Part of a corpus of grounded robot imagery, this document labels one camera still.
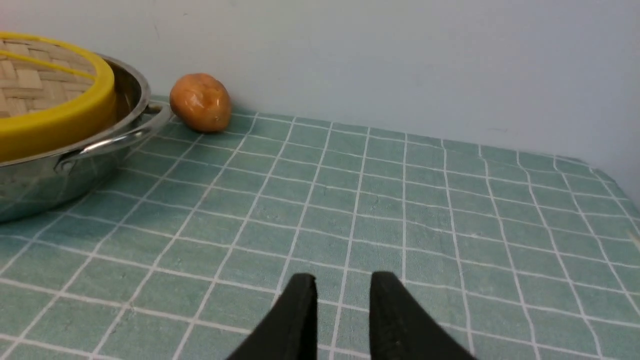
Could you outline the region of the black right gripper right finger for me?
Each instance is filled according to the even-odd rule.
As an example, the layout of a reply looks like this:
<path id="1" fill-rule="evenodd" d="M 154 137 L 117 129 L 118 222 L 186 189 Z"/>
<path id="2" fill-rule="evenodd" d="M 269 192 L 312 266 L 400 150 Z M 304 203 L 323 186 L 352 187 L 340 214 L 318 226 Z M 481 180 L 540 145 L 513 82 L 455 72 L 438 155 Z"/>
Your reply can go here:
<path id="1" fill-rule="evenodd" d="M 393 272 L 370 282 L 370 357 L 373 360 L 473 360 L 474 356 L 421 307 Z"/>

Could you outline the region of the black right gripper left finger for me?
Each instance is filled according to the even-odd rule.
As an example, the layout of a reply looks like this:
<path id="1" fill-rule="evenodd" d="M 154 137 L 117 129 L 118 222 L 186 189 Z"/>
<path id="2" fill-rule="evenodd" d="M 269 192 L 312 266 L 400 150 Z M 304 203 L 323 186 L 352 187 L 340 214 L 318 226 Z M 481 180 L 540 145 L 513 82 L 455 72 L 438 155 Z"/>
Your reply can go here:
<path id="1" fill-rule="evenodd" d="M 318 292 L 310 273 L 295 273 L 282 294 L 229 360 L 316 360 Z"/>

